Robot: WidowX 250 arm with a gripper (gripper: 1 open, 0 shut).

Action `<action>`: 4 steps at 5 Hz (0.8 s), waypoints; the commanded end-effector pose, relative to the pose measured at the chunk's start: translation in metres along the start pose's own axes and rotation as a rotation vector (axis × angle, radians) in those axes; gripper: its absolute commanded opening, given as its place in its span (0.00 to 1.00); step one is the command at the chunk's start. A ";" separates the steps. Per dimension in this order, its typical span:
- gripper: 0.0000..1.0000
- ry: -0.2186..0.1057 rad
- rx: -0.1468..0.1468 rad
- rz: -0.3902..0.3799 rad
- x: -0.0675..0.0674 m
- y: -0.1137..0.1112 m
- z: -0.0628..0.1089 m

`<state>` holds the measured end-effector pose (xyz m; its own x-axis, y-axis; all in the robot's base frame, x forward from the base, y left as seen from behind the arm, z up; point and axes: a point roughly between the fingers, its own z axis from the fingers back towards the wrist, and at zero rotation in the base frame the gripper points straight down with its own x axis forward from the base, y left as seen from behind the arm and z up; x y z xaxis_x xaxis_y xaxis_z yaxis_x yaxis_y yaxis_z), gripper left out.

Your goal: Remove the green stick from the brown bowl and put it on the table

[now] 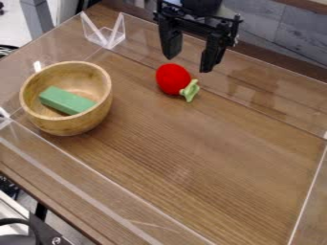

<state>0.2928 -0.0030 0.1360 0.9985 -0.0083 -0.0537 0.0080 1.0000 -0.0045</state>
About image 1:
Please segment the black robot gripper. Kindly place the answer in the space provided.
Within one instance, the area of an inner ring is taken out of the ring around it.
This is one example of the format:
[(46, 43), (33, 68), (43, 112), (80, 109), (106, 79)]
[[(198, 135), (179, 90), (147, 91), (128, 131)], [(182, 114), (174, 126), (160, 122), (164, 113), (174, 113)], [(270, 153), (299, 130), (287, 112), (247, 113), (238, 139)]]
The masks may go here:
[(159, 24), (163, 55), (174, 59), (182, 52), (183, 32), (207, 37), (200, 57), (200, 73), (210, 73), (222, 62), (226, 46), (238, 43), (243, 17), (223, 0), (158, 0), (154, 19)]

